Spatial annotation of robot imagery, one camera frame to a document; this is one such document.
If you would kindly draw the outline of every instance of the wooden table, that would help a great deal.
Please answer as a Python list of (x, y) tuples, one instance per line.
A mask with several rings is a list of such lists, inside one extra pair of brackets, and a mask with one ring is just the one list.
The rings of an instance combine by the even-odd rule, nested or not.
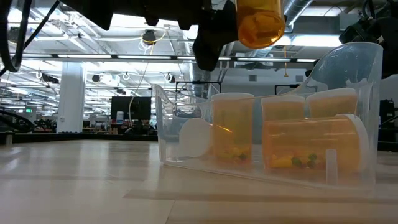
[(211, 174), (159, 162), (156, 142), (0, 149), (1, 223), (398, 223), (398, 154), (366, 194)]

